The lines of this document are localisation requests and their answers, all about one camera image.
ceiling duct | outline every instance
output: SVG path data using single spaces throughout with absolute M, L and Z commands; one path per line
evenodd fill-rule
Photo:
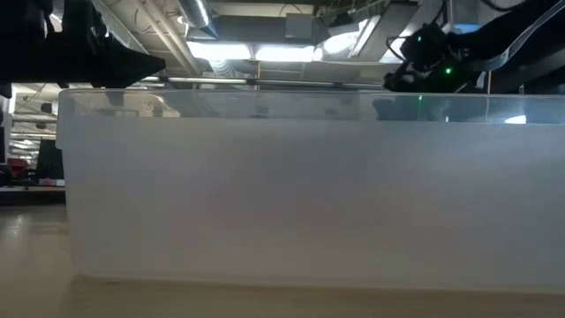
M 214 18 L 214 27 L 222 42 L 247 44 L 313 45 L 329 37 L 328 28 L 311 15 L 289 14 L 283 17 L 255 17 L 224 15 Z M 188 41 L 216 41 L 196 28 L 189 28 Z
M 233 65 L 226 60 L 211 60 L 208 61 L 210 67 L 218 77 L 224 78 L 234 78 L 237 77 L 236 70 L 234 70 Z
M 181 14 L 190 27 L 198 28 L 215 39 L 218 38 L 206 0 L 178 0 L 178 3 Z

red object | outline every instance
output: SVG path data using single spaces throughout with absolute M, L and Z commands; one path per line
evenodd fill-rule
M 29 163 L 26 159 L 8 158 L 8 166 L 10 167 L 12 178 L 23 178 L 24 171 L 29 168 Z

wooden floor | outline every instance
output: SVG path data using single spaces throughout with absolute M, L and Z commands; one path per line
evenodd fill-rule
M 565 295 L 244 287 L 93 279 L 77 276 L 72 267 L 63 206 L 2 207 L 0 317 L 547 318 L 565 317 Z

fluorescent light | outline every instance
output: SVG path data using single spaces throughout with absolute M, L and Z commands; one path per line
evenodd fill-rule
M 369 23 L 369 19 L 364 19 L 358 23 L 358 31 L 338 34 L 330 37 L 324 42 L 324 50 L 329 54 L 335 54 L 351 49 L 351 47 L 358 42 L 359 35 L 363 32 L 367 23 Z M 366 34 L 366 38 L 368 38 L 368 35 L 370 35 L 371 32 L 364 32 L 364 34 Z
M 50 16 L 52 19 L 54 19 L 55 21 L 59 22 L 59 23 L 62 23 L 62 22 L 63 22 L 58 16 L 56 16 L 56 15 L 53 14 L 53 13 L 51 13 L 49 16 Z
M 264 45 L 255 58 L 265 62 L 312 62 L 314 46 L 291 47 L 286 45 Z
M 54 133 L 37 133 L 37 132 L 13 132 L 11 133 L 13 137 L 55 137 Z
M 321 61 L 324 58 L 324 52 L 322 49 L 317 48 L 312 56 L 313 61 Z
M 506 124 L 525 124 L 526 123 L 526 116 L 516 116 L 512 118 L 508 118 L 504 121 Z
M 20 148 L 20 149 L 28 149 L 28 148 L 29 148 L 29 147 L 26 146 L 26 145 L 20 145 L 20 144 L 15 143 L 15 142 L 14 142 L 12 145 L 13 145 L 15 148 Z
M 350 52 L 350 57 L 356 57 L 360 52 L 361 49 L 365 46 L 369 37 L 373 33 L 374 28 L 377 26 L 377 22 L 379 22 L 380 16 L 374 16 L 370 19 L 365 19 L 359 22 L 359 36 L 357 38 L 357 43 Z
M 351 48 L 359 36 L 359 32 L 349 32 L 332 36 L 324 42 L 324 50 L 329 54 L 339 53 Z
M 20 154 L 14 154 L 11 153 L 11 157 L 12 158 L 16 158 L 16 159 L 26 159 L 26 160 L 32 160 L 34 159 L 32 156 L 30 155 L 20 155 Z
M 192 54 L 207 60 L 250 59 L 251 51 L 242 43 L 187 42 Z

translucent plastic container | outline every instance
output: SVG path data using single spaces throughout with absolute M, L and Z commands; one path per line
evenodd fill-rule
M 73 259 L 89 276 L 565 292 L 563 102 L 66 90 Z

